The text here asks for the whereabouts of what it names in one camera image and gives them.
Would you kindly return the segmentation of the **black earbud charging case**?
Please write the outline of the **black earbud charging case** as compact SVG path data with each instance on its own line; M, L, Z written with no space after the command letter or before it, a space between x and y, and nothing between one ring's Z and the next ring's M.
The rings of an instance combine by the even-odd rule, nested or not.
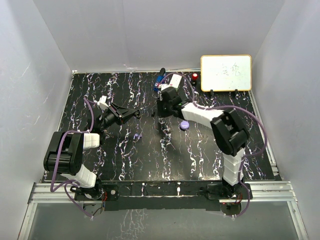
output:
M137 119L140 119L142 114L141 114L141 111L139 109L137 109L134 113L134 116L137 118Z

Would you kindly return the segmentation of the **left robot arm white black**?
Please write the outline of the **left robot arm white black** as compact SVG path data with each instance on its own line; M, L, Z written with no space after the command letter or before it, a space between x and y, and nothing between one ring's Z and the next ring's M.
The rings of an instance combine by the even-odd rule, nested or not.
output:
M50 191L53 193L60 187L71 185L74 192L88 195L97 200L103 195L97 174L83 164L83 152L99 148L102 145L104 131L117 124L119 126L131 118L139 119L141 113L136 108L125 108L114 103L102 107L102 114L95 117L90 103L90 118L86 130L55 131L47 148L43 167L52 173Z

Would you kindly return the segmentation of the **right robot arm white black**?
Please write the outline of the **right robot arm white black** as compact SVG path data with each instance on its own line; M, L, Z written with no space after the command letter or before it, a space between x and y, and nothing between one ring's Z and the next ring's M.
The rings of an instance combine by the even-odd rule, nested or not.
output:
M168 87L159 92L157 114L161 118L170 116L192 121L212 130L216 145L223 153L223 176L219 187L207 192L221 198L233 199L240 194L243 184L243 157L249 132L234 109L207 110L189 100L182 100L175 88Z

